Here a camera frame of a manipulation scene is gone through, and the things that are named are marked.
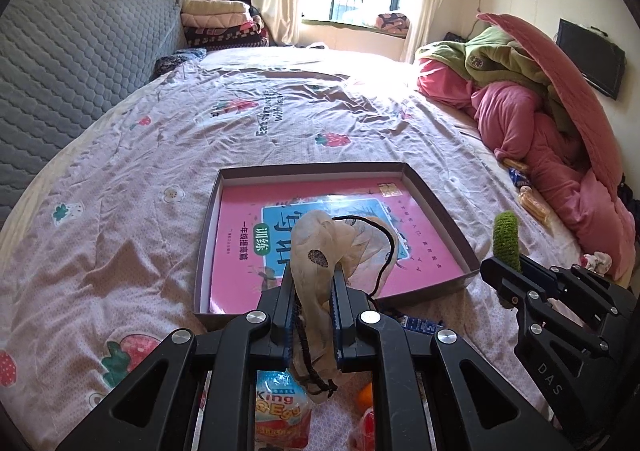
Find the silver bolt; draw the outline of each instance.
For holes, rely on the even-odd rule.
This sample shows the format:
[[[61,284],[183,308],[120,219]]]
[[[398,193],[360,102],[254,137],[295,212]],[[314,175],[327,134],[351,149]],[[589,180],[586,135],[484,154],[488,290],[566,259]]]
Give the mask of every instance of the silver bolt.
[[[443,328],[438,332],[438,339],[441,343],[446,345],[452,345],[458,340],[458,336],[453,330],[449,330],[448,328]]]
[[[265,314],[260,310],[251,311],[249,314],[246,315],[246,320],[249,323],[253,323],[254,325],[257,325],[258,323],[262,323],[265,319],[267,319],[267,314]]]
[[[186,343],[189,339],[191,339],[191,334],[187,330],[176,330],[171,334],[171,341],[177,345]]]
[[[380,321],[380,313],[376,312],[375,310],[365,310],[362,314],[360,314],[360,319],[367,325],[375,325],[378,321]]]

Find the quilted headboard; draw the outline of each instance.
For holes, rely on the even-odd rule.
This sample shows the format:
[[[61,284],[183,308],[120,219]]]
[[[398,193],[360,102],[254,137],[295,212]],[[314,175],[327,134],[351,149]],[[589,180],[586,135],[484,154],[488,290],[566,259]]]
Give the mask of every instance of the quilted headboard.
[[[12,0],[0,16],[0,226],[53,156],[184,46],[180,0]]]

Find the folded pink quilt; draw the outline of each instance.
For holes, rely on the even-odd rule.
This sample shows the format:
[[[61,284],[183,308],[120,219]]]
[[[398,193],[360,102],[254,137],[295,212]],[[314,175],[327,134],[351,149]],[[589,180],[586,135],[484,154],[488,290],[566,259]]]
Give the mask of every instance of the folded pink quilt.
[[[196,28],[228,28],[237,27],[249,23],[253,25],[253,20],[248,12],[228,12],[226,14],[187,14],[180,15],[184,27]]]
[[[508,14],[482,14],[515,38],[551,79],[586,147],[590,168],[579,168],[581,143],[558,132],[535,92],[513,82],[474,90],[444,63],[425,60],[418,77],[422,93],[465,111],[478,121],[482,142],[498,160],[525,160],[531,180],[587,253],[613,260],[610,274],[622,276],[635,257],[631,213],[617,196],[622,163],[600,102],[573,62],[542,31]]]

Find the orange fruit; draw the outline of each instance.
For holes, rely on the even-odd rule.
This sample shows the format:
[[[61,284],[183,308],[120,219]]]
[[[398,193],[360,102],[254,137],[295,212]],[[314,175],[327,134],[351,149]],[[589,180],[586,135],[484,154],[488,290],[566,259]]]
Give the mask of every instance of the orange fruit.
[[[356,397],[356,405],[361,413],[367,411],[370,407],[373,407],[373,384],[369,383],[363,387],[358,396]]]

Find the wall-mounted tv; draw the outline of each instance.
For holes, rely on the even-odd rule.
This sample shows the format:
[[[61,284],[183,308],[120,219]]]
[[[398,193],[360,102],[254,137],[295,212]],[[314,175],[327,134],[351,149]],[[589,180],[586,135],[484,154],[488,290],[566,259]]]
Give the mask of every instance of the wall-mounted tv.
[[[625,53],[601,34],[560,20],[558,46],[575,63],[587,82],[607,97],[618,98],[625,73]]]

